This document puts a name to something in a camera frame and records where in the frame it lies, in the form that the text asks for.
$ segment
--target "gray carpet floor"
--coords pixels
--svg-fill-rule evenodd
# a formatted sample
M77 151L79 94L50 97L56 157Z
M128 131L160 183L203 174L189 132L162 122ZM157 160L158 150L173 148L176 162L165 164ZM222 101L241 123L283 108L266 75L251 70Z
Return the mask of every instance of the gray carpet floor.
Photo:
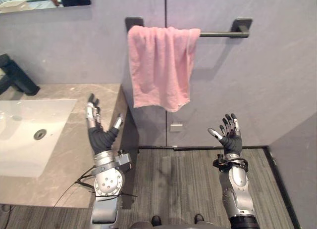
M201 213L206 221L230 228L222 205L218 169L220 150L140 150L131 210L123 210L120 229L160 215L163 224L191 224ZM262 149L245 149L254 208L262 229L291 229L291 220ZM15 206L8 229L87 229L91 209ZM8 213L0 216L3 228Z

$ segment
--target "black faucet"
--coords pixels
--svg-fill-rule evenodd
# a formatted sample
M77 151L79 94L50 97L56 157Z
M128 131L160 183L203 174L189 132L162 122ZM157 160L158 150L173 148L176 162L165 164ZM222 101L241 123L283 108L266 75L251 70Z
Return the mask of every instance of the black faucet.
M0 68L5 75L0 79L0 94L10 86L26 95L36 95L40 87L23 72L23 70L7 54L0 55Z

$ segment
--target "robotic hand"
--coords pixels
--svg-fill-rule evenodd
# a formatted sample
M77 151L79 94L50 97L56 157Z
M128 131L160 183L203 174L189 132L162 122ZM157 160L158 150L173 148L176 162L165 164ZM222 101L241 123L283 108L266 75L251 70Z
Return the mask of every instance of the robotic hand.
M220 184L222 187L222 202L226 209L232 229L260 229L252 198L248 191L249 180L246 176L248 162L240 158L242 139L238 120L234 114L226 114L223 118L225 128L220 125L222 135L216 130L208 128L224 147L225 158L218 154L213 166L220 170Z
M94 151L96 176L94 188L96 201L91 216L91 229L115 229L121 209L121 189L124 185L124 174L118 168L131 162L129 153L111 149L123 123L119 115L109 131L104 132L101 125L99 100L91 94L87 103L87 127L91 147Z

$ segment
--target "white sink basin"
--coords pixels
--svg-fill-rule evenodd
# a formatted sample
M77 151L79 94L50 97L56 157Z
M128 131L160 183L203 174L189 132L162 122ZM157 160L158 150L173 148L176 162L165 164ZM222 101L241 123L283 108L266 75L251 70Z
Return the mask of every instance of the white sink basin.
M0 175L39 177L76 101L0 101Z

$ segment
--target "black shoe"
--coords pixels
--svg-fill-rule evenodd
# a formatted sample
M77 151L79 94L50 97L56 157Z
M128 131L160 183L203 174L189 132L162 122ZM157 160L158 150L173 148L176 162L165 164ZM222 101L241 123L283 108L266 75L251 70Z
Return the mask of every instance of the black shoe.
M152 220L151 220L151 224L152 224L153 227L161 226L162 225L162 221L160 220L159 216L153 216Z
M196 214L194 217L194 221L195 221L195 224L197 224L198 222L203 222L204 217L201 214Z

